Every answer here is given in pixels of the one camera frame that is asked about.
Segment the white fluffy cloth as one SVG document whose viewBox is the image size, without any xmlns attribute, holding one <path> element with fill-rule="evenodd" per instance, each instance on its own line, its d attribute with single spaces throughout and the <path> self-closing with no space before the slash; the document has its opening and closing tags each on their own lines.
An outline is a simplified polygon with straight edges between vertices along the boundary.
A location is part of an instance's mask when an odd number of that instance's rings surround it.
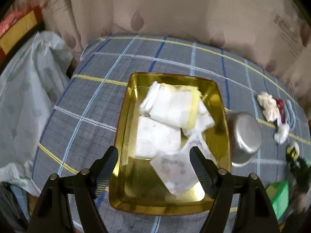
<svg viewBox="0 0 311 233">
<path fill-rule="evenodd" d="M 287 123 L 284 124 L 281 123 L 278 125 L 277 132 L 273 136 L 274 141 L 277 144 L 281 145 L 288 138 L 288 134 L 289 134 L 289 125 Z"/>
</svg>

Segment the Hygienix tissue packet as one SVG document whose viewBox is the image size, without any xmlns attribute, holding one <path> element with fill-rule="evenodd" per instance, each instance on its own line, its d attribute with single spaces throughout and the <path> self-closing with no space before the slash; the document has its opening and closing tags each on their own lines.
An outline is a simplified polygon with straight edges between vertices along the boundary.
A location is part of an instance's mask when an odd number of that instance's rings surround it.
<svg viewBox="0 0 311 233">
<path fill-rule="evenodd" d="M 150 164 L 168 191 L 180 197 L 199 180 L 190 162 L 190 149 L 197 146 L 205 158 L 216 163 L 201 133 L 192 134 L 180 151 L 158 153 Z"/>
</svg>

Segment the cream satin scrunchie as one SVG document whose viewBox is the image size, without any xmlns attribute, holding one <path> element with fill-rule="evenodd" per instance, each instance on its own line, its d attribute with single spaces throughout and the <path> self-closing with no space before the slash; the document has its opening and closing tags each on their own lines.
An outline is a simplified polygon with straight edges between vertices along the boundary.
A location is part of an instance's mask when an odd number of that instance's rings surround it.
<svg viewBox="0 0 311 233">
<path fill-rule="evenodd" d="M 257 95 L 257 102 L 263 108 L 263 116 L 272 123 L 280 119 L 280 112 L 276 100 L 272 95 L 262 91 Z"/>
</svg>

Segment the white paper napkin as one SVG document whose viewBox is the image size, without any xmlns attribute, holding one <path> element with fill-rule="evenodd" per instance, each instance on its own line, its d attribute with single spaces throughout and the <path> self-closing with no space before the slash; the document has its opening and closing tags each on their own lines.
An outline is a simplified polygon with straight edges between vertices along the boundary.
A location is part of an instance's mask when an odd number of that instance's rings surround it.
<svg viewBox="0 0 311 233">
<path fill-rule="evenodd" d="M 181 148 L 181 129 L 140 116 L 136 133 L 135 157 L 152 159 L 158 153 Z"/>
</svg>

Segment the white tissue stack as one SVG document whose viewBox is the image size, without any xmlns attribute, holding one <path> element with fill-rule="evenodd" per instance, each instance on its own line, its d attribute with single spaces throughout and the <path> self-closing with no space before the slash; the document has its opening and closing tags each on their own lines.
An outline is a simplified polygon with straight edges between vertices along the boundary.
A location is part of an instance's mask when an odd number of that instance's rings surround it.
<svg viewBox="0 0 311 233">
<path fill-rule="evenodd" d="M 198 115 L 201 92 L 195 86 L 153 82 L 139 106 L 139 113 L 158 122 L 192 129 Z"/>
</svg>

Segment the green cardboard box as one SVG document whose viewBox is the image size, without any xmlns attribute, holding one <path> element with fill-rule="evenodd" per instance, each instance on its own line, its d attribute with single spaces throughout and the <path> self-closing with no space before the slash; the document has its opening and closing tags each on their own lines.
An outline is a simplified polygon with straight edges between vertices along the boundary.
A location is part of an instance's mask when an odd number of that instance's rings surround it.
<svg viewBox="0 0 311 233">
<path fill-rule="evenodd" d="M 266 192 L 271 201 L 275 215 L 279 220 L 283 216 L 289 204 L 288 181 L 283 180 L 280 182 L 271 183 L 266 188 Z"/>
</svg>

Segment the stainless steel bowl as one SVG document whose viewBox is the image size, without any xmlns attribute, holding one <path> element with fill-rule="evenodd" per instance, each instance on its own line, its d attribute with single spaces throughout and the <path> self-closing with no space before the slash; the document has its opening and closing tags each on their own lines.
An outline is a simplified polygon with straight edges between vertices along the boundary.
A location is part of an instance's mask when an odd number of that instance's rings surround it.
<svg viewBox="0 0 311 233">
<path fill-rule="evenodd" d="M 242 167 L 252 161 L 262 142 L 257 119 L 249 112 L 226 113 L 232 165 Z"/>
</svg>

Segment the gold metal tray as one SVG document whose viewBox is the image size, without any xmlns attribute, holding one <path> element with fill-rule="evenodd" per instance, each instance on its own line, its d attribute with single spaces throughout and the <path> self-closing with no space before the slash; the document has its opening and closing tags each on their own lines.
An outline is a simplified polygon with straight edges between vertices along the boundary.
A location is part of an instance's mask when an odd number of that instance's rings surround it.
<svg viewBox="0 0 311 233">
<path fill-rule="evenodd" d="M 202 133 L 219 167 L 231 169 L 225 110 L 216 82 L 178 74 L 133 73 L 127 84 L 116 131 L 118 162 L 110 179 L 109 202 L 117 210 L 134 214 L 177 216 L 208 211 L 213 203 L 201 184 L 182 195 L 171 194 L 150 160 L 158 153 L 179 151 L 187 138 L 180 128 L 144 118 L 139 106 L 153 82 L 197 87 L 215 125 Z"/>
</svg>

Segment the pale green patterned sheet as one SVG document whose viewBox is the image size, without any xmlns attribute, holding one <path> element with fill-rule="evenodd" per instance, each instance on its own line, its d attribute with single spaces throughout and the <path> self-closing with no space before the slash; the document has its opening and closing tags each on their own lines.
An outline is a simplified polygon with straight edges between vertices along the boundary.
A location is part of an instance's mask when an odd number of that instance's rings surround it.
<svg viewBox="0 0 311 233">
<path fill-rule="evenodd" d="M 33 196 L 38 142 L 54 105 L 69 83 L 73 59 L 65 41 L 50 31 L 32 36 L 1 74 L 1 182 Z"/>
</svg>

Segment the red and yellow box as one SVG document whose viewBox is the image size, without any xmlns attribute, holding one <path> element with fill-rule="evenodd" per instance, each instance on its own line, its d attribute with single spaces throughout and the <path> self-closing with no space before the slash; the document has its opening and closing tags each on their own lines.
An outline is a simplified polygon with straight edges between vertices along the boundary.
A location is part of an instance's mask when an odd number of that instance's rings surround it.
<svg viewBox="0 0 311 233">
<path fill-rule="evenodd" d="M 1 63 L 12 49 L 27 35 L 43 25 L 41 8 L 15 10 L 1 22 Z"/>
</svg>

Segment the beige leaf pattern curtain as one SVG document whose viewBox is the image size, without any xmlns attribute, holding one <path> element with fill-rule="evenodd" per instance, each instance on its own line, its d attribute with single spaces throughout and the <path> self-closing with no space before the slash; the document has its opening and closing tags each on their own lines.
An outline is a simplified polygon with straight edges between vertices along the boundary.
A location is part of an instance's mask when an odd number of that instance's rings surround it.
<svg viewBox="0 0 311 233">
<path fill-rule="evenodd" d="M 199 41 L 279 78 L 310 114 L 310 26 L 293 0 L 38 0 L 48 29 L 76 53 L 112 34 Z"/>
</svg>

